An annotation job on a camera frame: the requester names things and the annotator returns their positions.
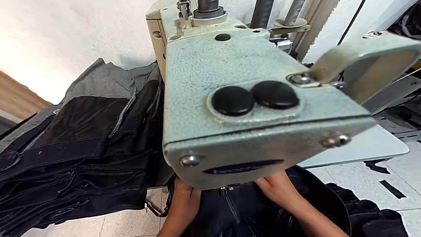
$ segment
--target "screw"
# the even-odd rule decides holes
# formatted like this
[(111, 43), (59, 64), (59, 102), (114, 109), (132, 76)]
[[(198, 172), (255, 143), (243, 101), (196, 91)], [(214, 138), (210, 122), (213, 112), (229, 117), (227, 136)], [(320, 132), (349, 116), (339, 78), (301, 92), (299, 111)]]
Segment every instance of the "screw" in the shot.
[(320, 144), (326, 148), (341, 147), (348, 144), (351, 141), (351, 137), (348, 135), (339, 135), (335, 137), (329, 137), (320, 142)]
[(153, 36), (154, 38), (156, 38), (156, 39), (160, 39), (160, 38), (162, 38), (162, 36), (161, 36), (161, 32), (159, 32), (159, 31), (154, 31), (154, 32), (152, 32), (152, 36)]
[(298, 85), (305, 85), (313, 81), (313, 79), (311, 79), (311, 77), (307, 73), (292, 74), (287, 76), (287, 79), (290, 82)]
[(346, 87), (346, 82), (344, 81), (334, 81), (334, 82), (329, 82), (328, 84), (335, 87), (338, 90), (342, 90), (343, 88)]
[(195, 167), (200, 163), (199, 156), (184, 156), (180, 158), (180, 162), (184, 167)]

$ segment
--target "white table surface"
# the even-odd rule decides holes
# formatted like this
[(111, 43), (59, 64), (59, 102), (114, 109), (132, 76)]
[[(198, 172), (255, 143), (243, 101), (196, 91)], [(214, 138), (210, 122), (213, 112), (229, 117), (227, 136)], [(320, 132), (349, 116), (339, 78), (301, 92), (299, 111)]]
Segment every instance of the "white table surface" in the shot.
[(343, 147), (332, 148), (319, 153), (298, 165), (304, 168), (321, 167), (397, 157), (409, 152), (405, 143), (376, 125), (352, 138)]

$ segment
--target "black button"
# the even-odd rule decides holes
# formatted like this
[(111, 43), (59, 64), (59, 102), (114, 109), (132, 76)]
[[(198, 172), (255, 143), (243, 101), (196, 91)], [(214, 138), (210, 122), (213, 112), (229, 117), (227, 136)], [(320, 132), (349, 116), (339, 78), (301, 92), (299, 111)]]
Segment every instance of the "black button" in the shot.
[(230, 38), (231, 38), (231, 36), (229, 34), (225, 34), (225, 33), (215, 36), (215, 39), (217, 41), (226, 41), (226, 40), (229, 40)]
[(298, 105), (294, 90), (280, 81), (263, 81), (251, 90), (257, 103), (272, 109), (288, 109)]
[(241, 116), (253, 108), (251, 93), (238, 86), (226, 86), (212, 96), (213, 108), (227, 116)]

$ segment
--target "grey fabric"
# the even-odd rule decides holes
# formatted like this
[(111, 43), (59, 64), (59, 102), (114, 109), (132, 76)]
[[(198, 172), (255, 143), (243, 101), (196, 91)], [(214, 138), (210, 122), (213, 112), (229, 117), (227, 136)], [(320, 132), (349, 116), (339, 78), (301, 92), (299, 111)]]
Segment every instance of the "grey fabric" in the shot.
[[(102, 58), (98, 58), (89, 66), (67, 89), (64, 99), (58, 105), (49, 105), (37, 113), (27, 123), (13, 131), (0, 141), (0, 153), (3, 152), (14, 140), (41, 124), (55, 110), (62, 108), (66, 103), (80, 96), (97, 96), (106, 98), (126, 98), (130, 99), (127, 106), (121, 112), (114, 131), (120, 126), (124, 113), (131, 105), (137, 92), (149, 80), (160, 80), (160, 71), (156, 62), (146, 67), (137, 67), (131, 70), (124, 70), (112, 63), (105, 64)], [(35, 138), (26, 148), (29, 149), (37, 140)]]
[(127, 70), (126, 72), (133, 77), (137, 92), (142, 90), (148, 80), (159, 80), (161, 76), (158, 64), (155, 62), (145, 67), (136, 67)]
[(56, 110), (60, 109), (61, 105), (48, 105), (43, 110), (38, 112), (33, 118), (31, 118), (28, 122), (17, 128), (7, 137), (0, 141), (0, 153), (3, 152), (14, 140), (18, 137), (22, 136), (27, 131), (35, 128), (36, 126), (40, 125), (46, 118), (56, 112)]
[(79, 96), (132, 99), (145, 85), (149, 74), (158, 68), (157, 63), (146, 67), (124, 70), (98, 58), (67, 89), (62, 106)]

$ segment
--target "floor tile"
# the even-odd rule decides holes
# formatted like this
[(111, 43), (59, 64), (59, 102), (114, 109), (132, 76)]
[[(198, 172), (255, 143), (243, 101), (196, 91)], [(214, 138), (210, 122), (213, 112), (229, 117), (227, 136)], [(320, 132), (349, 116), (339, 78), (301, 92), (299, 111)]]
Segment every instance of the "floor tile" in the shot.
[[(167, 205), (167, 198), (168, 194), (162, 194), (162, 201), (161, 201), (161, 209), (164, 210), (165, 206)], [(160, 230), (162, 229), (162, 226), (164, 226), (165, 217), (161, 217), (160, 220)]]
[(388, 160), (386, 165), (421, 194), (421, 143), (406, 143), (409, 153)]
[(307, 169), (324, 183), (336, 183), (324, 167)]
[[(421, 195), (410, 187), (393, 170), (392, 174), (382, 174), (370, 170), (364, 162), (341, 164), (325, 167), (336, 183), (351, 189), (359, 199), (368, 199), (375, 202), (380, 209), (414, 209), (421, 207)], [(401, 191), (406, 198), (398, 199), (389, 190), (379, 183), (386, 180), (389, 184)]]
[(399, 211), (409, 237), (421, 237), (421, 209)]
[[(161, 203), (161, 189), (148, 191), (147, 198)], [(150, 210), (124, 210), (105, 216), (101, 237), (135, 237), (156, 235), (160, 228), (160, 218)]]
[(95, 216), (49, 225), (46, 229), (32, 228), (22, 237), (99, 237), (105, 216)]

